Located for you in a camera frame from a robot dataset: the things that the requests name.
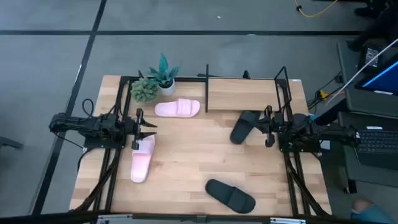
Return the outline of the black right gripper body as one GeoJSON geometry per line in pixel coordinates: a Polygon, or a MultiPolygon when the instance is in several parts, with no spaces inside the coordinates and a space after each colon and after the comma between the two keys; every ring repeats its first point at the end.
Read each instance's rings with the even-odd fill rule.
{"type": "Polygon", "coordinates": [[[272,115],[272,106],[269,105],[265,109],[265,116],[267,118],[267,139],[265,141],[266,147],[272,147],[275,143],[275,136],[273,132],[280,132],[281,127],[284,124],[284,115],[282,112],[275,112],[274,116],[272,115]]]}

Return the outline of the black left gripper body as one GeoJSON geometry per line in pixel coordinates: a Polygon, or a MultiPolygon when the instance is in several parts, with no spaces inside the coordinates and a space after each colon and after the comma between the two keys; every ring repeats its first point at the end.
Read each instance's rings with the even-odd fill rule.
{"type": "Polygon", "coordinates": [[[124,121],[124,133],[126,135],[133,135],[134,139],[132,141],[132,149],[138,150],[139,143],[138,141],[143,138],[141,132],[141,123],[143,119],[144,112],[141,108],[138,108],[136,111],[136,119],[132,119],[131,116],[128,116],[124,121]]]}

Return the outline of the black slide sandal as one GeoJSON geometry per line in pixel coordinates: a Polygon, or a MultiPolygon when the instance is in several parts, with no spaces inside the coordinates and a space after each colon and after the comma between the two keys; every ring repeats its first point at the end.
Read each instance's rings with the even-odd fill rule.
{"type": "Polygon", "coordinates": [[[230,134],[230,141],[234,144],[242,144],[251,130],[255,128],[260,115],[259,111],[243,111],[230,134]]]}
{"type": "Polygon", "coordinates": [[[250,213],[256,206],[254,197],[237,187],[233,187],[216,179],[210,179],[205,184],[205,191],[208,195],[236,213],[250,213]]]}

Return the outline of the pink slide sandal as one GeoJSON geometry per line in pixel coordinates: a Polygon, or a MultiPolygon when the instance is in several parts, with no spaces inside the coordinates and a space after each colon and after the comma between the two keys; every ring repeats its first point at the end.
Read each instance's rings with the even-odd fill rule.
{"type": "Polygon", "coordinates": [[[142,183],[149,173],[150,162],[155,149],[155,136],[138,140],[139,148],[132,151],[131,180],[142,183]]]}
{"type": "Polygon", "coordinates": [[[179,98],[176,101],[158,103],[154,111],[157,116],[161,117],[177,117],[191,118],[200,110],[200,102],[197,100],[189,100],[179,98]]]}

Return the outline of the round green plant patterned pot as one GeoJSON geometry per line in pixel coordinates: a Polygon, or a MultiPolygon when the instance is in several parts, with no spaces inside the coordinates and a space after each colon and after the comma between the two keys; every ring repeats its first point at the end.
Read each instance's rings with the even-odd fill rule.
{"type": "Polygon", "coordinates": [[[148,78],[141,78],[131,86],[131,96],[137,103],[152,103],[160,93],[157,82],[148,78]]]}

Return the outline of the spiky leaf plant white pot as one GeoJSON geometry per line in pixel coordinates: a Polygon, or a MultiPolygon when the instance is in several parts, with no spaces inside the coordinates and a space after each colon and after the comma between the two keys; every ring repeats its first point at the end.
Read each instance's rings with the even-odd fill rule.
{"type": "Polygon", "coordinates": [[[164,96],[172,96],[175,93],[175,78],[178,75],[180,67],[169,67],[166,56],[161,53],[159,59],[159,68],[149,67],[148,74],[154,77],[154,81],[158,84],[161,94],[164,96]]]}

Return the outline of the laptop computer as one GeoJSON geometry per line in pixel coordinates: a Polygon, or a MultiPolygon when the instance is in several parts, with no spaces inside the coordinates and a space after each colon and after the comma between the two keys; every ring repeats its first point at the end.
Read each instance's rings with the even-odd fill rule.
{"type": "MultiPolygon", "coordinates": [[[[350,50],[345,41],[337,43],[337,51],[343,81],[347,82],[359,69],[359,52],[350,50]]],[[[346,87],[345,95],[345,99],[338,103],[341,111],[337,118],[341,125],[351,124],[356,129],[377,126],[398,130],[398,96],[359,90],[353,83],[346,87]]],[[[366,154],[365,161],[360,162],[354,148],[337,142],[331,146],[344,150],[347,192],[355,193],[357,182],[398,188],[398,154],[366,154]]]]}

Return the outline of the black laptop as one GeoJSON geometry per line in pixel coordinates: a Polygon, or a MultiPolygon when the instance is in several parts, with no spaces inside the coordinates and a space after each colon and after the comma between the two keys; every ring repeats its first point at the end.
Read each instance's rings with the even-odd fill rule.
{"type": "Polygon", "coordinates": [[[363,129],[356,134],[356,157],[364,166],[398,170],[398,131],[363,129]]]}

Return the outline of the thin white rod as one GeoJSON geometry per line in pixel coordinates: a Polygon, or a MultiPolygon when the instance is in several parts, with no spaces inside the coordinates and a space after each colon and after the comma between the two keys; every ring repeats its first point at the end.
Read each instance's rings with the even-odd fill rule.
{"type": "Polygon", "coordinates": [[[358,52],[350,47],[348,41],[337,43],[343,86],[336,93],[345,95],[351,110],[398,103],[398,52],[386,56],[389,45],[364,45],[358,52]]]}

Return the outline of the black device with white label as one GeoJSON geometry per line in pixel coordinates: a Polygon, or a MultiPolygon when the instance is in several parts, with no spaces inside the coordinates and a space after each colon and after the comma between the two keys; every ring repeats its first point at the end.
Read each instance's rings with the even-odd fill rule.
{"type": "Polygon", "coordinates": [[[376,57],[369,65],[365,67],[365,65],[371,61],[372,58],[374,58],[381,49],[378,46],[375,45],[365,45],[362,47],[360,55],[359,55],[359,63],[358,63],[358,68],[362,68],[364,73],[371,73],[371,72],[376,72],[381,68],[381,65],[383,63],[383,56],[380,55],[376,57]]]}

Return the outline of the monitor with blue screen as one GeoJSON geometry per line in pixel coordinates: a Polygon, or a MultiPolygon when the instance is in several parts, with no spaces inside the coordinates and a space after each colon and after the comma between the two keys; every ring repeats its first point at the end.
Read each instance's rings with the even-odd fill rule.
{"type": "Polygon", "coordinates": [[[363,78],[355,84],[355,88],[398,96],[398,60],[375,76],[363,78]]]}

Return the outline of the dark grey chair leg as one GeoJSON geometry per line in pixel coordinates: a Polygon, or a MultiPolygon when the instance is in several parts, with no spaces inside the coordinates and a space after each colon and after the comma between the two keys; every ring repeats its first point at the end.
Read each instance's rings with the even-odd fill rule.
{"type": "Polygon", "coordinates": [[[14,149],[20,149],[23,147],[23,143],[0,136],[0,148],[2,147],[13,147],[14,149]]]}

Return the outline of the wooden shelf with black frame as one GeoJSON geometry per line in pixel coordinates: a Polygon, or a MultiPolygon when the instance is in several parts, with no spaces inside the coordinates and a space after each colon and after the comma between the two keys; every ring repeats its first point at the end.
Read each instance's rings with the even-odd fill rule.
{"type": "Polygon", "coordinates": [[[281,112],[290,106],[287,68],[282,67],[274,78],[251,78],[246,70],[241,78],[228,78],[199,73],[205,81],[205,109],[226,111],[262,111],[267,106],[281,112]]]}

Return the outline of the silver metal bracket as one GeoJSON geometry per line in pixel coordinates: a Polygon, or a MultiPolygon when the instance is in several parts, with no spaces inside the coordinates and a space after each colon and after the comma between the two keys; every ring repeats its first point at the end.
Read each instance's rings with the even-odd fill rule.
{"type": "Polygon", "coordinates": [[[131,221],[132,218],[132,214],[99,215],[95,224],[123,224],[131,221]]]}
{"type": "Polygon", "coordinates": [[[270,224],[307,224],[306,220],[296,218],[271,217],[270,224]]]}

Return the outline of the black horizontal frame beam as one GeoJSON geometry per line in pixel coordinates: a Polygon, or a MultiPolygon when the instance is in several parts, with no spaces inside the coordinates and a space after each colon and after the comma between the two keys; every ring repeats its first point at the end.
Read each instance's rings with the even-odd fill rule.
{"type": "MultiPolygon", "coordinates": [[[[249,215],[167,215],[146,213],[108,213],[104,210],[90,212],[48,213],[39,215],[25,215],[16,217],[0,217],[0,224],[84,224],[95,222],[99,215],[132,214],[133,220],[178,220],[180,222],[209,223],[209,222],[256,222],[270,224],[269,219],[277,216],[249,216],[249,215]]],[[[318,217],[312,215],[297,215],[292,217],[306,220],[307,224],[386,224],[376,222],[362,222],[352,219],[341,219],[333,216],[318,217]]]]}

